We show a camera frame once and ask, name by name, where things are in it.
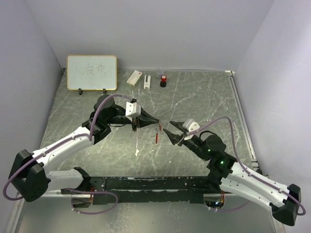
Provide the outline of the red tagged key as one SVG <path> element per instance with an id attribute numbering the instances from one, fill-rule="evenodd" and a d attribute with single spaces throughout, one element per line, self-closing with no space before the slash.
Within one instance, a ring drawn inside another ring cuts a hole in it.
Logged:
<path id="1" fill-rule="evenodd" d="M 156 144 L 158 143 L 158 137 L 159 137 L 159 133 L 158 133 L 158 131 L 156 131 L 156 134 L 155 134 L 155 143 Z"/>

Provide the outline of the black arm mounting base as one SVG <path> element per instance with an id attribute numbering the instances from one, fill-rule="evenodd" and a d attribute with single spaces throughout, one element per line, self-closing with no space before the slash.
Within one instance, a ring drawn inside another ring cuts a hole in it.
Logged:
<path id="1" fill-rule="evenodd" d="M 80 191 L 105 191 L 117 195 L 119 203 L 178 202 L 204 204 L 207 196 L 220 195 L 207 176 L 181 177 L 90 177 Z"/>

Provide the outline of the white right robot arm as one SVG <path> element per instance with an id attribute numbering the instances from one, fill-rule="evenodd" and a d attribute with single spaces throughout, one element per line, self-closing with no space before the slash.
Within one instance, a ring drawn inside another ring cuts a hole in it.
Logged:
<path id="1" fill-rule="evenodd" d="M 193 119 L 170 122 L 182 134 L 164 133 L 173 145 L 184 145 L 203 161 L 207 161 L 209 174 L 206 187 L 211 193 L 229 192 L 254 202 L 272 213 L 277 221 L 294 226 L 301 203 L 301 189 L 270 180 L 244 165 L 239 158 L 228 154 L 226 145 L 215 133 L 206 139 L 197 136 L 199 124 Z"/>

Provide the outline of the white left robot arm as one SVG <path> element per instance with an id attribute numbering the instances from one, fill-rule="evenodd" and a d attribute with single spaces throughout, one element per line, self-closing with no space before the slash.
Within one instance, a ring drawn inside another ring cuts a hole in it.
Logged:
<path id="1" fill-rule="evenodd" d="M 94 104 L 94 111 L 87 121 L 74 132 L 44 148 L 20 151 L 13 162 L 3 196 L 8 196 L 10 184 L 27 202 L 54 190 L 70 190 L 84 194 L 91 190 L 91 177 L 80 167 L 57 171 L 56 167 L 77 152 L 96 145 L 111 133 L 111 125 L 131 125 L 132 130 L 158 124 L 159 119 L 148 114 L 136 99 L 120 94 L 127 100 L 126 107 L 115 103 L 113 95 L 102 95 Z"/>

